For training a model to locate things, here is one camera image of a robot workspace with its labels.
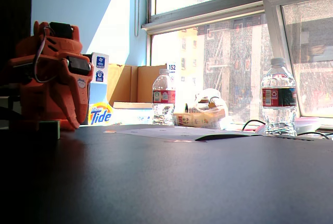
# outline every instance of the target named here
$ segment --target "tide logo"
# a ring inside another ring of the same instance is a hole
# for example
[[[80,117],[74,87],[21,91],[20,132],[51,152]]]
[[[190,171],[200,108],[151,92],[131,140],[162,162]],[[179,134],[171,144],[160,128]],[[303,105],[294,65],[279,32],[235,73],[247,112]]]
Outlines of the tide logo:
[[[93,104],[89,109],[89,125],[110,125],[109,121],[113,114],[112,107],[107,103]]]

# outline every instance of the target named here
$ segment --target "white paper sheet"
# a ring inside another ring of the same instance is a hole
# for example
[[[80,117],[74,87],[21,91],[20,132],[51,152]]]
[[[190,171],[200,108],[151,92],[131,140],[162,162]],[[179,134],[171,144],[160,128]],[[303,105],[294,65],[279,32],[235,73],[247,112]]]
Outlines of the white paper sheet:
[[[162,138],[168,140],[189,140],[189,141],[194,141],[195,139],[198,139],[203,136],[217,135],[217,134],[243,134],[245,136],[258,135],[250,132],[226,131],[218,129],[200,129],[200,128],[191,128],[191,127],[131,129],[124,131],[117,131],[117,133],[140,135],[153,138]]]

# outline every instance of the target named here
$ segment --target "orange robot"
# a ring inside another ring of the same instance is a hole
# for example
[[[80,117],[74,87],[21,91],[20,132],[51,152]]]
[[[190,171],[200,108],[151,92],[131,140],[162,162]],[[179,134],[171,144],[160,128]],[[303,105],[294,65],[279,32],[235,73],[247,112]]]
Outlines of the orange robot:
[[[77,129],[86,118],[93,76],[89,58],[80,54],[79,28],[35,22],[33,32],[17,44],[16,58],[0,75],[2,84],[20,83],[23,120],[9,128],[59,120],[60,128]]]

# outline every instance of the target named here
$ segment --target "table surface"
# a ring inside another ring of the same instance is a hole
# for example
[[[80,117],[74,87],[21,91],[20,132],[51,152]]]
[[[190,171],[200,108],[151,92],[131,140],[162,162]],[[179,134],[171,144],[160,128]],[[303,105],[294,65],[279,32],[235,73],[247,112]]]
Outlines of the table surface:
[[[147,127],[17,143],[24,223],[333,223],[333,141],[104,133]]]

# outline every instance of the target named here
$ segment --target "plastic bottle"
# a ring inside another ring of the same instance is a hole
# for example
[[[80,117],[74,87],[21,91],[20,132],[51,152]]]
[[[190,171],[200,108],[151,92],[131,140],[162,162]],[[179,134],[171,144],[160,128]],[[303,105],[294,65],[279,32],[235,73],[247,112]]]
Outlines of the plastic bottle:
[[[296,83],[283,58],[271,59],[271,69],[261,82],[262,113],[268,134],[295,136]]]
[[[168,69],[160,69],[160,75],[152,85],[153,124],[174,125],[175,87]]]

